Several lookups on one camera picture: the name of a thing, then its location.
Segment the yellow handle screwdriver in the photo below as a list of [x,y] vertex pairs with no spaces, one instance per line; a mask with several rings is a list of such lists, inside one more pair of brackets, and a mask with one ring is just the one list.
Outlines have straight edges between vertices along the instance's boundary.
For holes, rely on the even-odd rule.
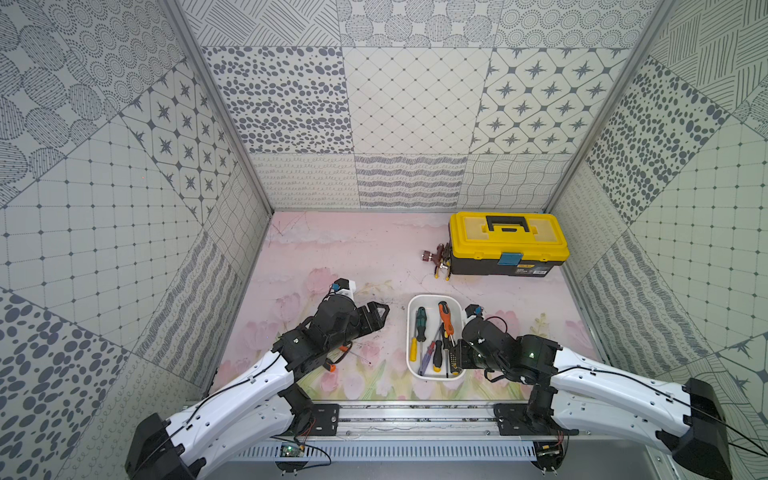
[[418,340],[416,337],[412,337],[409,347],[409,361],[416,362],[418,358]]

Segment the green black handle screwdriver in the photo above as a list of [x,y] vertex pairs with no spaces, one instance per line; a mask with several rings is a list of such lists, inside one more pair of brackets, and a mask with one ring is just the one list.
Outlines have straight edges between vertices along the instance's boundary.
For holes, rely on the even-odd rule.
[[415,339],[418,343],[426,341],[427,314],[424,307],[418,307],[415,317]]

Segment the large orange black screwdriver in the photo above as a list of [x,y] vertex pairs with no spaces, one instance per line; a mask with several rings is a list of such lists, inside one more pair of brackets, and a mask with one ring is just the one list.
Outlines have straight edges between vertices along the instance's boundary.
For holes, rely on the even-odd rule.
[[438,303],[438,311],[443,325],[444,337],[446,339],[452,338],[454,335],[454,327],[452,324],[451,311],[446,301],[440,301]]

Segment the white plastic storage box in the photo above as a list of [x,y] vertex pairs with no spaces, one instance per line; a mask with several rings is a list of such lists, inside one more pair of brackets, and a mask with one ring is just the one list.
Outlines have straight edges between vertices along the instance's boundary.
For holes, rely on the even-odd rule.
[[[438,327],[440,324],[442,324],[440,320],[440,315],[438,311],[438,303],[440,301],[446,301],[452,316],[452,324],[454,327],[454,335],[452,338],[446,339],[443,338],[443,368],[440,373],[436,373],[433,370],[432,361],[430,362],[430,365],[427,368],[426,373],[423,376],[420,376],[418,374],[419,364],[422,359],[422,356],[426,352],[428,346],[432,341],[435,340],[435,335],[437,332]],[[415,317],[416,317],[416,310],[418,307],[424,307],[426,309],[427,314],[427,323],[426,323],[426,341],[418,344],[418,358],[416,362],[410,362],[409,361],[409,347],[410,347],[410,341],[412,337],[415,337]],[[447,341],[451,341],[452,343],[456,344],[458,347],[459,341],[462,339],[462,330],[464,326],[468,323],[465,310],[464,308],[459,304],[457,300],[455,300],[452,297],[445,296],[445,295],[436,295],[436,294],[421,294],[413,297],[407,307],[407,324],[406,324],[406,354],[405,359],[407,361],[408,368],[410,372],[420,380],[425,381],[437,381],[437,382],[450,382],[450,381],[458,381],[459,379],[462,379],[464,377],[464,371],[462,370],[461,374],[458,376],[455,376],[453,378],[448,378],[446,376],[447,374],[447,355],[444,350],[444,347],[446,346]]]

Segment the blue transparent handle screwdriver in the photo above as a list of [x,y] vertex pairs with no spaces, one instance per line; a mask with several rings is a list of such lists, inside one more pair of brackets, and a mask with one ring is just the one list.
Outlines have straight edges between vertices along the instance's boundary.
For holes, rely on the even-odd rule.
[[432,361],[432,358],[433,358],[433,355],[434,355],[434,351],[435,351],[435,347],[436,347],[436,342],[432,341],[430,343],[430,345],[428,346],[426,352],[422,356],[422,359],[421,359],[420,364],[419,364],[419,369],[418,369],[418,374],[420,376],[423,376],[426,373],[427,368],[430,365],[430,362]]

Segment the medium orange black screwdriver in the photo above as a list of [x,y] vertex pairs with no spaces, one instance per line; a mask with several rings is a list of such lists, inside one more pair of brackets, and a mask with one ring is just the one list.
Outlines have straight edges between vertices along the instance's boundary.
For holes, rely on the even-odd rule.
[[367,363],[367,364],[369,364],[369,365],[371,365],[371,364],[372,364],[372,362],[370,362],[369,360],[367,360],[366,358],[364,358],[362,355],[360,355],[360,354],[358,354],[358,353],[355,353],[355,352],[353,352],[353,351],[351,350],[351,347],[349,347],[349,346],[341,346],[341,347],[339,347],[339,350],[341,350],[341,351],[342,351],[342,352],[344,352],[345,354],[350,354],[350,355],[352,355],[352,356],[355,356],[355,357],[357,357],[358,359],[362,360],[362,361],[363,361],[363,363]]

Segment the black yellow-dotted brown-shaft screwdriver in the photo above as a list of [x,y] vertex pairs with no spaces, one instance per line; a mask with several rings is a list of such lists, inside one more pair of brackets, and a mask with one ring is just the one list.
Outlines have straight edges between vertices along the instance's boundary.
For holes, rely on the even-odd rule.
[[460,361],[459,361],[459,350],[456,344],[452,343],[451,341],[446,342],[446,346],[444,347],[444,350],[447,355],[447,374],[446,376],[448,378],[453,378],[455,376],[458,376],[461,374],[462,370],[460,368]]

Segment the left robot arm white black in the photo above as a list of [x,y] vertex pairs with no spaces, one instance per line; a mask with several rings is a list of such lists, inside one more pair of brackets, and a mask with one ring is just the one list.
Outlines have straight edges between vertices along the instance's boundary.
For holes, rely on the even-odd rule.
[[331,292],[314,315],[285,332],[248,371],[193,406],[136,427],[125,462],[131,479],[204,479],[234,456],[284,433],[299,436],[314,404],[298,382],[331,352],[381,330],[386,304],[358,306],[352,293]]

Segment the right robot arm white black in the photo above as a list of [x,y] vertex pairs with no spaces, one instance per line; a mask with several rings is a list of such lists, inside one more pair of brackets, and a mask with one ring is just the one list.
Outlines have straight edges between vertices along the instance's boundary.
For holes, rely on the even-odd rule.
[[464,326],[451,360],[491,383],[530,387],[526,406],[495,406],[501,431],[593,432],[655,448],[708,479],[733,476],[725,413],[701,379],[679,384],[625,372],[543,337],[513,337],[479,315]]

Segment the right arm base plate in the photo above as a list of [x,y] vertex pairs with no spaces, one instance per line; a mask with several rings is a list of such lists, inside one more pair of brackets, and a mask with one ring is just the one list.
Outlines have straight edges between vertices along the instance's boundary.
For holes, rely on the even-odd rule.
[[536,412],[523,403],[496,403],[493,414],[501,436],[577,436],[578,429],[559,425],[551,413]]

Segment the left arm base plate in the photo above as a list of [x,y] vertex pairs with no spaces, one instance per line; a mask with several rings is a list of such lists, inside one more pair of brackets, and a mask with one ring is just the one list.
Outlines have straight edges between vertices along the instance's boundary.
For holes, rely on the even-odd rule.
[[293,437],[335,436],[339,415],[339,404],[323,403],[302,407],[284,434]]

